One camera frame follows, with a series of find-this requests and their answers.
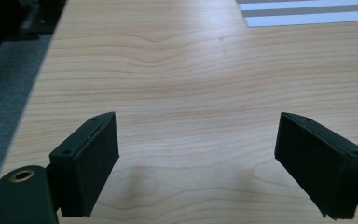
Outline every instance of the wood grain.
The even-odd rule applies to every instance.
[[[235,1],[69,1],[1,175],[47,165],[107,111],[121,158],[91,218],[61,223],[336,223],[273,151],[282,111],[358,144],[358,22],[249,29]]]

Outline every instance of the light wood surface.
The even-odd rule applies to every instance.
[[[70,0],[1,175],[48,165],[117,112],[91,218],[61,223],[358,223],[323,218],[274,159],[282,111],[358,144],[358,22],[247,28],[234,0]]]

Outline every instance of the gray carpet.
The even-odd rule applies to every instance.
[[[0,46],[0,167],[19,123],[51,35]]]

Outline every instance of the black plastic block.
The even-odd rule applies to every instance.
[[[119,157],[115,113],[89,119],[49,157],[62,215],[89,217]]]
[[[311,119],[281,114],[275,158],[322,214],[353,218],[358,200],[358,146]]]

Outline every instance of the gray stripe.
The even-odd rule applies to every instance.
[[[340,7],[300,7],[300,8],[282,8],[282,9],[265,9],[265,10],[244,10],[244,17],[263,17],[263,16],[286,16],[286,15],[304,15],[304,14],[321,14],[336,12],[353,12],[358,11],[358,5],[340,6]]]
[[[237,0],[238,4],[253,3],[279,3],[279,2],[303,2],[309,0]]]

